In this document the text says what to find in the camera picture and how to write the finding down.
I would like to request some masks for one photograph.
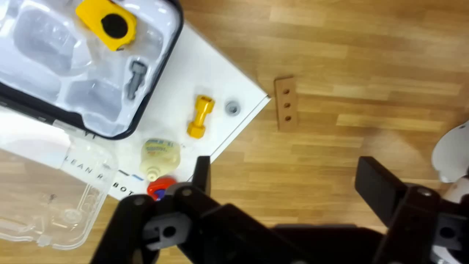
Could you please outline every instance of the small wooden piece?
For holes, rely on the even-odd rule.
[[[295,111],[295,86],[294,76],[275,79],[275,98],[276,98],[276,122],[278,130],[294,130],[297,127]]]

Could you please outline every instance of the wooden floor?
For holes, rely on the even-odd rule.
[[[298,129],[276,132],[270,102],[212,166],[215,199],[265,224],[383,230],[353,190],[358,155],[376,157],[402,180],[439,186],[430,151],[469,111],[469,1],[181,4],[185,20],[266,92],[276,76],[297,79]],[[0,242],[0,262],[87,262],[114,207],[108,199],[76,251]],[[166,251],[161,262],[187,261]]]

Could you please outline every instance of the wooden block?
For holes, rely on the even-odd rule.
[[[295,111],[295,86],[294,76],[278,78],[273,82],[275,98],[276,98],[276,122],[278,130],[294,130],[297,127],[297,111]]]

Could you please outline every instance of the yellow object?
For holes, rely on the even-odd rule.
[[[83,0],[74,13],[112,51],[134,39],[136,17],[109,0]]]
[[[180,148],[175,142],[163,139],[149,139],[142,148],[140,170],[149,182],[177,168],[180,163]]]
[[[215,101],[209,97],[199,95],[194,102],[194,119],[187,127],[191,138],[202,138],[205,133],[205,117],[213,110]]]

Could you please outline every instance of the clear plastic tray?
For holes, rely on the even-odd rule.
[[[114,158],[83,138],[1,107],[0,123],[0,239],[80,246],[115,176]]]
[[[128,130],[152,92],[181,14],[168,0],[115,1],[134,14],[137,28],[131,44],[109,51],[74,14],[78,3],[0,0],[0,82],[77,113],[86,130],[114,138]],[[133,61],[147,70],[134,98],[128,98]]]

